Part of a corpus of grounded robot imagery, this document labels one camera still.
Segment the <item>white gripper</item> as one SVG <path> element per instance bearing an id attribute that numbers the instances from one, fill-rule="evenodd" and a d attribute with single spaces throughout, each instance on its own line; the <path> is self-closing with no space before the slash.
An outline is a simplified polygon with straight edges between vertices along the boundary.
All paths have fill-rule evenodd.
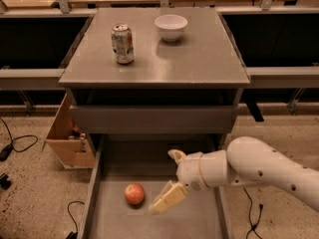
<path id="1" fill-rule="evenodd" d="M 202 152 L 185 154 L 178 149 L 171 149 L 168 156 L 177 164 L 178 182 L 169 181 L 149 207 L 150 214 L 161 214 L 187 197 L 188 191 L 209 189 L 201 171 Z"/>

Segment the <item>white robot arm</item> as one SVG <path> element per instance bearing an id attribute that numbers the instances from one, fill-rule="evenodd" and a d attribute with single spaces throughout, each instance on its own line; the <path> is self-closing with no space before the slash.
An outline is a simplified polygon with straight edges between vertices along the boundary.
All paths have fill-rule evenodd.
<path id="1" fill-rule="evenodd" d="M 164 186 L 150 206 L 152 214 L 167 211 L 191 191 L 261 184 L 280 188 L 319 211 L 319 171 L 291 160 L 257 138 L 241 136 L 226 149 L 209 153 L 171 149 L 168 155 L 176 163 L 177 181 Z"/>

